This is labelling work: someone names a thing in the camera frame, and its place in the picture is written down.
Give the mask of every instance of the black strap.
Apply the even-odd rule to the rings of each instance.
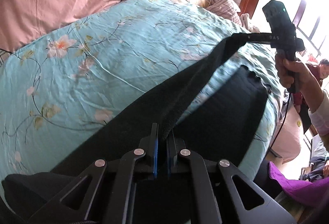
[[[238,43],[226,44],[226,40],[221,41],[207,57],[165,80],[130,104],[52,172],[77,176],[94,160],[120,159],[126,152],[135,149],[141,138],[150,134],[152,123],[160,126],[159,154],[160,158],[163,157],[169,131],[215,70],[241,46]]]

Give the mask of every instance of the black cable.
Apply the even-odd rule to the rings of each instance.
[[[288,113],[288,108],[289,108],[290,97],[291,97],[291,93],[289,93],[289,98],[288,98],[288,102],[287,102],[287,109],[286,109],[285,117],[283,118],[283,121],[282,121],[282,124],[281,124],[281,126],[280,126],[280,129],[279,129],[278,133],[276,134],[276,136],[275,136],[275,138],[274,138],[274,140],[273,140],[273,143],[272,143],[271,147],[268,148],[265,157],[269,154],[269,151],[272,149],[272,147],[273,147],[273,145],[274,145],[276,139],[278,138],[279,133],[280,133],[282,127],[283,127],[283,124],[285,123],[285,120],[286,120],[286,117],[287,117],[287,113]]]

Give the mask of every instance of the floral pattern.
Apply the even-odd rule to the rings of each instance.
[[[48,44],[47,57],[62,58],[66,56],[68,48],[73,46],[76,42],[77,40],[69,39],[67,34],[63,35],[57,41],[53,41]]]
[[[186,0],[127,0],[13,53],[0,67],[0,180],[8,173],[49,171],[142,94],[236,32],[245,30]],[[252,176],[259,165],[253,152],[266,148],[280,96],[268,49],[241,48],[182,117],[241,64],[273,90],[257,131],[262,140],[255,138],[240,166]]]

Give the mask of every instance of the sleeve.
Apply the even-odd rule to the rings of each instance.
[[[309,110],[309,116],[312,124],[318,131],[323,145],[326,150],[329,150],[329,97],[327,91],[323,90],[324,97],[319,108],[311,113]]]
[[[303,100],[303,96],[302,93],[298,92],[293,95],[293,103],[294,105],[301,105],[302,104],[302,100]]]

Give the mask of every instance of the person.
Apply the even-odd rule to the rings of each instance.
[[[296,73],[299,89],[308,106],[308,114],[311,123],[318,131],[323,146],[329,149],[329,97],[325,90],[322,90],[319,81],[312,74],[310,69],[300,61],[292,62],[282,58],[279,54],[275,56],[275,67],[278,70],[280,83],[285,88],[290,88],[294,83],[294,77],[288,74],[288,71]],[[311,212],[315,218],[319,217],[317,223],[327,223],[327,216],[323,213],[329,209],[329,166],[322,168],[324,178],[314,183],[302,180],[288,180],[276,168],[272,162],[263,160],[259,171],[254,179],[263,191],[269,196],[281,200],[281,204],[286,210],[299,208],[298,212],[304,212],[305,207],[312,208]]]
[[[320,63],[306,62],[305,65],[310,70],[310,72],[315,77],[315,79],[318,81],[319,85],[322,86],[323,79],[329,76],[329,61],[324,58],[320,61]],[[293,103],[295,105],[296,111],[298,112],[302,120],[304,134],[305,134],[305,132],[311,126],[311,120],[308,115],[309,108],[301,92],[293,94]]]
[[[323,145],[329,149],[329,97],[325,90],[322,90],[318,80],[310,69],[300,61],[292,62],[282,58],[279,54],[275,56],[275,67],[282,86],[289,88],[294,83],[294,77],[288,71],[297,73],[299,90],[308,106],[310,121],[320,135]]]

